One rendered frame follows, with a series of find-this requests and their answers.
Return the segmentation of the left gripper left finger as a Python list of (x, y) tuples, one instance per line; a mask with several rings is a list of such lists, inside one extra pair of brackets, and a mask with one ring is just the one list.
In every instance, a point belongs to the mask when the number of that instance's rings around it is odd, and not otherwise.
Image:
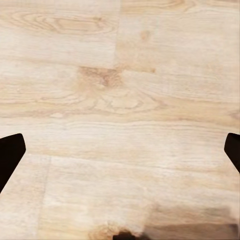
[(0, 193), (26, 152), (21, 133), (0, 138)]

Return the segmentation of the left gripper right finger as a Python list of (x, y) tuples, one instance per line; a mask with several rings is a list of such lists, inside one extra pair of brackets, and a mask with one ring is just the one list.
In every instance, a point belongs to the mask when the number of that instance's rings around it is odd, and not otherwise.
[(240, 135), (228, 133), (224, 151), (240, 173)]

